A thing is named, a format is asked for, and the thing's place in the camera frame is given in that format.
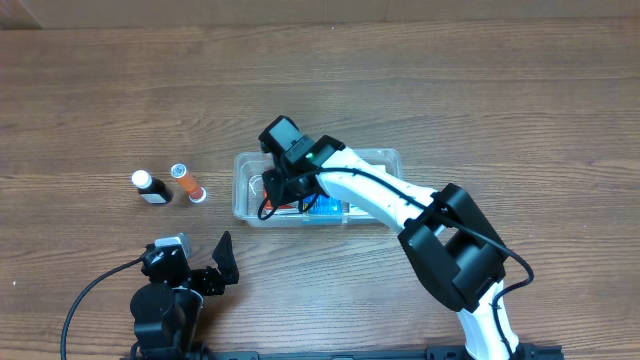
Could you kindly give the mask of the red medicine box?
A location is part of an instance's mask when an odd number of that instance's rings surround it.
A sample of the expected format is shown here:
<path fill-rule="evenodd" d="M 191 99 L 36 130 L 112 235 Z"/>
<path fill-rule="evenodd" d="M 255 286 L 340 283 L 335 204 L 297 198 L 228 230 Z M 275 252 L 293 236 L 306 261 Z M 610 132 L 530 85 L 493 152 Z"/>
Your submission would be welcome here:
<path fill-rule="evenodd" d="M 268 215 L 269 213 L 273 213 L 273 215 L 276 216 L 276 215 L 284 215 L 284 214 L 297 213 L 297 212 L 298 212 L 297 202 L 279 205 L 276 210 L 273 210 L 273 206 L 271 204 L 271 201 L 267 200 L 265 202 L 264 207 L 263 207 L 263 214 L 264 215 Z"/>

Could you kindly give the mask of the dark bottle white cap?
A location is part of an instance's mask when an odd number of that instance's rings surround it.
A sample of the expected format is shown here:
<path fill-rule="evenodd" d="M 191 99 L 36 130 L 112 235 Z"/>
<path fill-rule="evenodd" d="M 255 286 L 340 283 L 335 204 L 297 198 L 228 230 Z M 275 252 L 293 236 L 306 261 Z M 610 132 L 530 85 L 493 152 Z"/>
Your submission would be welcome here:
<path fill-rule="evenodd" d="M 164 205 L 173 199 L 173 193 L 166 184 L 145 170 L 134 171 L 131 182 L 137 188 L 138 194 L 150 204 Z"/>

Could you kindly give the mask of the blue medicine box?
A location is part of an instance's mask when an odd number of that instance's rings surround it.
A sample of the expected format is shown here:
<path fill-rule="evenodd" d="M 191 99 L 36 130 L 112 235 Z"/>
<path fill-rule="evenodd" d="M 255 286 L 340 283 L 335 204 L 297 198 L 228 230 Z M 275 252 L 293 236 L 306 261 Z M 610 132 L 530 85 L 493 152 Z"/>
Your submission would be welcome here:
<path fill-rule="evenodd" d="M 322 195 L 311 195 L 304 198 L 302 209 L 310 215 L 340 215 L 343 213 L 340 200 Z"/>

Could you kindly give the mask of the white medicine box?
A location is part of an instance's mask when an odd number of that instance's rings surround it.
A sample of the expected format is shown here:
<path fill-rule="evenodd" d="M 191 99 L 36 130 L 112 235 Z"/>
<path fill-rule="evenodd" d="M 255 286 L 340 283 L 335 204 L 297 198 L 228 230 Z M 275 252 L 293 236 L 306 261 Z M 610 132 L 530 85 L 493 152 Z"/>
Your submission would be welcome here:
<path fill-rule="evenodd" d="M 376 168 L 379 171 L 386 172 L 386 167 L 383 164 L 374 165 L 374 168 Z M 348 214 L 351 215 L 351 216 L 367 215 L 367 212 L 363 211 L 362 209 L 360 209 L 358 206 L 354 205 L 353 203 L 350 203 L 349 204 L 349 209 L 348 209 Z"/>

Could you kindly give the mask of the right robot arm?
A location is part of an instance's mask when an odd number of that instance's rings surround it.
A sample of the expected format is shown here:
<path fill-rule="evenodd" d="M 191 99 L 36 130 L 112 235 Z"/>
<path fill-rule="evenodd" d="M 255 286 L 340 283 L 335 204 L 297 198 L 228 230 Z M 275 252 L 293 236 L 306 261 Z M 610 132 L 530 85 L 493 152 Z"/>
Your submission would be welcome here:
<path fill-rule="evenodd" d="M 509 249 L 471 196 L 448 184 L 436 191 L 398 179 L 362 159 L 343 142 L 324 135 L 314 140 L 280 116 L 259 135 L 274 167 L 263 175 L 273 208 L 292 202 L 307 211 L 307 197 L 331 197 L 365 211 L 398 234 L 398 241 L 421 285 L 454 311 L 473 359 L 521 359 L 525 352 L 511 329 L 503 298 L 504 263 L 526 271 L 530 265 Z"/>

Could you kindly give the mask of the clear plastic container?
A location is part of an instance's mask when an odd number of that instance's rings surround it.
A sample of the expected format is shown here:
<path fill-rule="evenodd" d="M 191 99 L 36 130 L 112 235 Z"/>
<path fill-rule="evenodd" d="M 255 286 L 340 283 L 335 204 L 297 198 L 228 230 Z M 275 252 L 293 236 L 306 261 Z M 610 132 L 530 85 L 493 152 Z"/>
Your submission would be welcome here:
<path fill-rule="evenodd" d="M 261 175 L 272 169 L 273 159 L 262 152 L 244 152 L 236 156 L 233 176 L 233 213 L 253 227 L 301 227 L 312 225 L 356 225 L 377 223 L 369 215 L 351 216 L 349 202 L 341 201 L 343 213 L 340 215 L 310 215 L 289 213 L 272 216 L 262 221 L 258 219 L 258 209 L 265 197 Z"/>

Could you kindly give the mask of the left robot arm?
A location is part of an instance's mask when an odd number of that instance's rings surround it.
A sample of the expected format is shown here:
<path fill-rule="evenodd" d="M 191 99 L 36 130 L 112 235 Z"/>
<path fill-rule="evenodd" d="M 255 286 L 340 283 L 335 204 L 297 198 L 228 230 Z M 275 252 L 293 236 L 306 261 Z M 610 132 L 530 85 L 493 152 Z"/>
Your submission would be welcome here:
<path fill-rule="evenodd" d="M 194 341 L 207 296 L 219 296 L 239 281 L 231 234 L 224 232 L 212 259 L 214 267 L 193 270 L 189 237 L 184 233 L 159 238 L 146 246 L 141 272 L 149 283 L 132 297 L 136 344 L 134 359 L 211 359 L 206 345 Z"/>

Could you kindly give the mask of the orange pill vial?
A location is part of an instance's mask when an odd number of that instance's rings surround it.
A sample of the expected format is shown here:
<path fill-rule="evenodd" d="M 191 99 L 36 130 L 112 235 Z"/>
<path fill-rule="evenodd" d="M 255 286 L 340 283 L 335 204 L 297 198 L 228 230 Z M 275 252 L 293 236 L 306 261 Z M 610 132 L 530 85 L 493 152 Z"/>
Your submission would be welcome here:
<path fill-rule="evenodd" d="M 206 199 L 206 190 L 196 181 L 184 164 L 174 164 L 170 168 L 170 174 L 187 193 L 191 202 L 201 203 Z"/>

